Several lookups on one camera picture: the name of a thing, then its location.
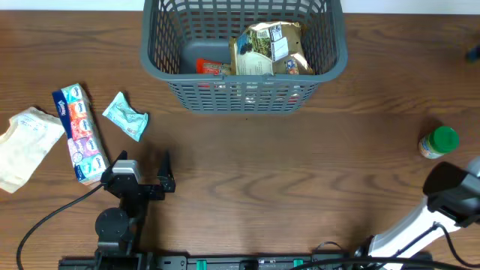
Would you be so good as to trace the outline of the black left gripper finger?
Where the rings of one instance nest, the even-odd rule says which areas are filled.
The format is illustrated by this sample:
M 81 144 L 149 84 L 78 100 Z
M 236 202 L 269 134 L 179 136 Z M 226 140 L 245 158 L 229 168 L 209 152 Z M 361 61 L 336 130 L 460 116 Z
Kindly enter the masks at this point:
M 114 162 L 110 164 L 109 167 L 106 168 L 106 173 L 120 172 L 122 165 L 127 160 L 127 158 L 128 158 L 128 153 L 125 150 L 121 151 L 118 157 L 114 160 Z
M 170 153 L 166 151 L 161 158 L 160 168 L 157 171 L 157 178 L 160 181 L 172 181 L 173 180 L 173 171 L 171 168 L 170 162 Z

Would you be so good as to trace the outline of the colourful tissue multipack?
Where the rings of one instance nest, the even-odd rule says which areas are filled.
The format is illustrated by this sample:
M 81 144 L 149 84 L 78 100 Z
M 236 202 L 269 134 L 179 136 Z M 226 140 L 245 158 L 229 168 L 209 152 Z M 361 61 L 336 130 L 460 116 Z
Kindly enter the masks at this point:
M 90 108 L 80 84 L 52 93 L 55 108 L 67 136 L 67 147 L 78 182 L 91 185 L 101 180 L 110 165 Z

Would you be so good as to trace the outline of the green lid jar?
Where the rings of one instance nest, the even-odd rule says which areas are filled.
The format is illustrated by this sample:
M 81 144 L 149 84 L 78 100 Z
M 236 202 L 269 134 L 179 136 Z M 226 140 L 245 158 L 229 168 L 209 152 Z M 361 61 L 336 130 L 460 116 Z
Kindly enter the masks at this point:
M 458 133 L 449 126 L 441 126 L 419 140 L 418 150 L 427 159 L 437 159 L 453 152 L 459 145 Z

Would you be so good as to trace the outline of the gold foil food bag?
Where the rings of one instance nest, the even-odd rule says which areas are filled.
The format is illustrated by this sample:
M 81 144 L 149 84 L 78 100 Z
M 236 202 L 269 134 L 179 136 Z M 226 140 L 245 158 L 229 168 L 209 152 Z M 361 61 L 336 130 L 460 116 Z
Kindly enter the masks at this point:
M 250 25 L 238 37 L 229 40 L 231 64 L 237 59 L 267 59 L 275 63 L 298 54 L 311 68 L 302 48 L 302 25 L 298 22 L 261 22 Z

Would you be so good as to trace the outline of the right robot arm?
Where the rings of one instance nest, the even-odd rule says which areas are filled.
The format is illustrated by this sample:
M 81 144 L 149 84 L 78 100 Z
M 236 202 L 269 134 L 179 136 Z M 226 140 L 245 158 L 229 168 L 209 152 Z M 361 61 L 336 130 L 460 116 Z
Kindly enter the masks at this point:
M 466 169 L 449 162 L 437 164 L 427 176 L 423 194 L 421 203 L 399 223 L 355 252 L 365 259 L 357 269 L 408 269 L 412 265 L 406 260 L 419 259 L 419 252 L 440 237 L 462 266 L 479 267 L 460 258 L 450 236 L 479 223 L 479 159 Z

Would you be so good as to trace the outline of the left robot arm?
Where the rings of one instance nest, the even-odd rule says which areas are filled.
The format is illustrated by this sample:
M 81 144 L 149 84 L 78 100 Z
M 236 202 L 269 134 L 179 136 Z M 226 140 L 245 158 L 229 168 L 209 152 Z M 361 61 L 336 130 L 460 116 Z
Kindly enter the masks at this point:
M 122 151 L 102 174 L 100 183 L 120 200 L 119 206 L 102 211 L 95 221 L 98 235 L 95 269 L 156 269 L 155 256 L 138 249 L 149 203 L 165 199 L 176 190 L 167 152 L 157 172 L 157 184 L 143 184 L 135 160 Z

